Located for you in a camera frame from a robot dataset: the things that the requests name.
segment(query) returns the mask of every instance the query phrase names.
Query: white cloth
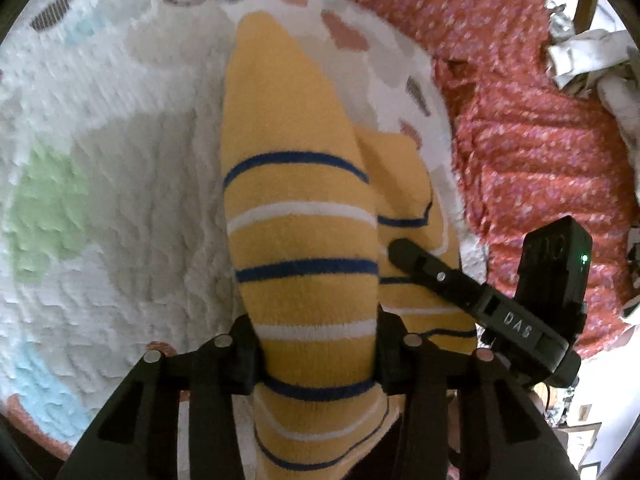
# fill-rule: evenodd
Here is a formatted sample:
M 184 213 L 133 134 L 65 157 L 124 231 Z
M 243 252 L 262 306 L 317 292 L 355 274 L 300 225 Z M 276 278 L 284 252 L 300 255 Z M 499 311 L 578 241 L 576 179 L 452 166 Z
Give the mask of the white cloth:
M 598 81 L 602 104 L 618 121 L 620 135 L 628 149 L 629 162 L 636 174 L 636 200 L 640 203 L 640 90 L 638 83 L 614 74 Z
M 607 32 L 588 30 L 547 48 L 549 59 L 560 80 L 578 74 L 609 68 L 629 59 L 629 48 L 636 48 L 626 30 Z

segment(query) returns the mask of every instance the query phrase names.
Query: red floral fabric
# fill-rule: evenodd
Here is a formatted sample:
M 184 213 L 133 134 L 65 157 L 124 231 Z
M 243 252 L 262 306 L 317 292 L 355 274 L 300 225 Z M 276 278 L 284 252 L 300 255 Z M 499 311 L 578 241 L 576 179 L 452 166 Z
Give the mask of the red floral fabric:
M 616 121 L 597 100 L 559 92 L 545 74 L 544 0 L 353 0 L 434 56 L 454 130 L 466 217 L 489 245 L 489 282 L 512 294 L 524 235 L 570 214 L 590 232 L 589 357 L 625 329 L 626 235 L 637 213 Z

